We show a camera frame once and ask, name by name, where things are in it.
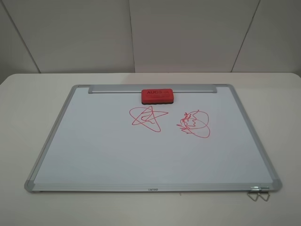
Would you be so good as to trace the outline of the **right metal hanging clip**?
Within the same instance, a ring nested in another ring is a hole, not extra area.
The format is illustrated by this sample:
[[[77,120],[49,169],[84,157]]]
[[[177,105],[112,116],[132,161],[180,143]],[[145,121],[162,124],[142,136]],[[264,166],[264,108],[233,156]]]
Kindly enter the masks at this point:
[[[258,191],[258,196],[265,202],[268,202],[270,198],[270,188],[267,186],[260,187]]]

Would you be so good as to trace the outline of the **grey marker tray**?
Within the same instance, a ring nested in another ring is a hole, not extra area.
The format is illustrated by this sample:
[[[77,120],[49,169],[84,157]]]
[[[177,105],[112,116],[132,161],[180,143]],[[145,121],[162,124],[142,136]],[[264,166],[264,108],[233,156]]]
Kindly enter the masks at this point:
[[[144,89],[172,89],[174,93],[217,93],[217,88],[213,84],[90,85],[88,93],[141,93]]]

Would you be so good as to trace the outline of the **red whiteboard eraser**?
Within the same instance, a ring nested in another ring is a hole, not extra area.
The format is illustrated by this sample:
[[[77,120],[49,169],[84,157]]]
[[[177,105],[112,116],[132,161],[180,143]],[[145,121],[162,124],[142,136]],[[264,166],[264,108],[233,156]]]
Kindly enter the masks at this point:
[[[174,93],[172,89],[143,89],[141,98],[143,105],[172,104]]]

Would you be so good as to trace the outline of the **metal hanging clip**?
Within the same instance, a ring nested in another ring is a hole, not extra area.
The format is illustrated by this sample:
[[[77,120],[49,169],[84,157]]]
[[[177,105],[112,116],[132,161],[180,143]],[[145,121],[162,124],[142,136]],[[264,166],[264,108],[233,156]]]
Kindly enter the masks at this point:
[[[258,186],[251,187],[250,191],[247,193],[248,197],[256,202],[260,196],[261,188]]]
[[[267,186],[260,187],[258,191],[258,196],[265,202],[268,202],[270,198],[270,188]]]

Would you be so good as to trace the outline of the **left metal hanging clip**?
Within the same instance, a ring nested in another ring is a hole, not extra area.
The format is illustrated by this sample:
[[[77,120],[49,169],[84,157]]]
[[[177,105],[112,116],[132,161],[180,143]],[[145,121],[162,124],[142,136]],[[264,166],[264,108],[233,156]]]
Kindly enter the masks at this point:
[[[256,202],[260,196],[261,188],[258,186],[251,187],[250,191],[247,193],[248,197]]]

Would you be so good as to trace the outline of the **white framed whiteboard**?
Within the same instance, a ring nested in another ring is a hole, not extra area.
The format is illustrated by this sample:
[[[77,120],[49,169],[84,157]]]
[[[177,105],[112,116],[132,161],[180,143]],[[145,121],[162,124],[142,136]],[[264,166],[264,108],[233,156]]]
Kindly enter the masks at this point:
[[[72,87],[24,188],[34,192],[199,192],[282,187],[234,87],[141,93]]]

